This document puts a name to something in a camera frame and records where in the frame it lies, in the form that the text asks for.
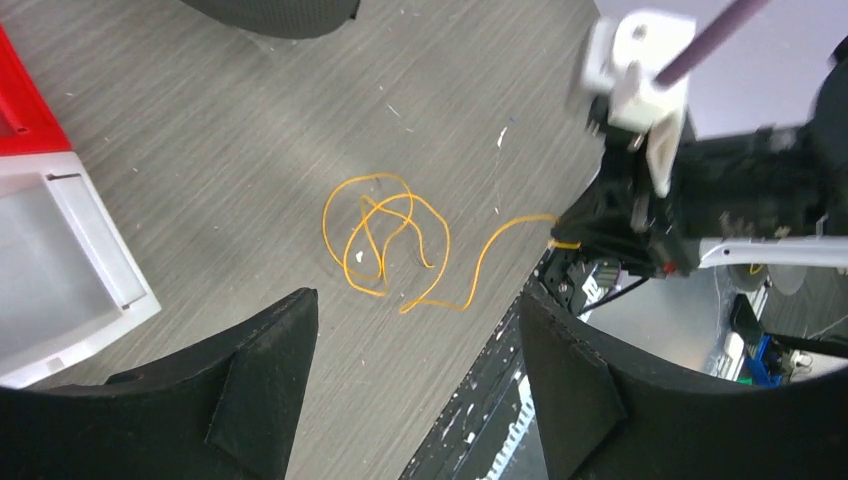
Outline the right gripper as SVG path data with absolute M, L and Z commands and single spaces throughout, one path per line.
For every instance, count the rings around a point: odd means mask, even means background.
M 645 141 L 599 117 L 600 169 L 552 236 L 643 277 L 724 265 L 847 264 L 847 117 L 684 142 L 660 198 Z

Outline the black perforated spool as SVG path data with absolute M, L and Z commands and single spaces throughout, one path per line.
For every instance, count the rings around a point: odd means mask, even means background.
M 359 0 L 182 0 L 224 25 L 259 35 L 304 40 L 355 20 Z

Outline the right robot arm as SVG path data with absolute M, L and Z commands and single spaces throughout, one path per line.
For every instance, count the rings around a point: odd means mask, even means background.
M 845 267 L 845 44 L 831 62 L 807 123 L 684 142 L 666 194 L 610 101 L 593 100 L 600 171 L 556 220 L 540 284 L 519 299 L 550 478 L 846 477 L 845 370 L 774 387 L 723 380 L 586 324 L 574 294 L 603 262 L 637 285 L 729 265 Z

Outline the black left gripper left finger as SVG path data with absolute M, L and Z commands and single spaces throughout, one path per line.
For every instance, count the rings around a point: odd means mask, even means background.
M 1 391 L 5 479 L 282 479 L 317 343 L 318 294 L 101 385 Z

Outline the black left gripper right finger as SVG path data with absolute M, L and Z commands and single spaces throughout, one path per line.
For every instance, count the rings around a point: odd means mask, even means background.
M 520 333 L 552 479 L 843 479 L 847 374 L 778 388 L 696 372 L 544 297 Z

